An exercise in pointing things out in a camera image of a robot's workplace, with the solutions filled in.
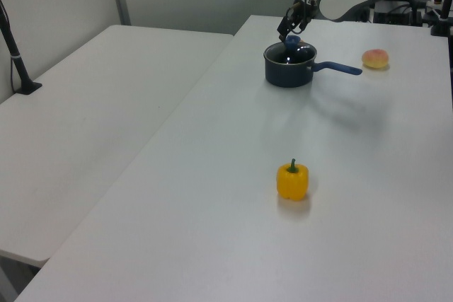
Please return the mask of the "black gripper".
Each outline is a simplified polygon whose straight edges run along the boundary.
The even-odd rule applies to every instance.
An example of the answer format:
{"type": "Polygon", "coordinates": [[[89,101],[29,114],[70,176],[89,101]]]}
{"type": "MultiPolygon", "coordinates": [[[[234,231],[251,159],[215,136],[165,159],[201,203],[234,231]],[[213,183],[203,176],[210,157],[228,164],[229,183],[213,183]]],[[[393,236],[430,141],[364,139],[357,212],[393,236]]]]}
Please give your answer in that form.
{"type": "Polygon", "coordinates": [[[286,37],[292,30],[299,29],[297,32],[302,33],[311,20],[316,16],[316,3],[314,1],[296,1],[287,9],[285,16],[277,27],[280,41],[285,41],[286,37]]]}

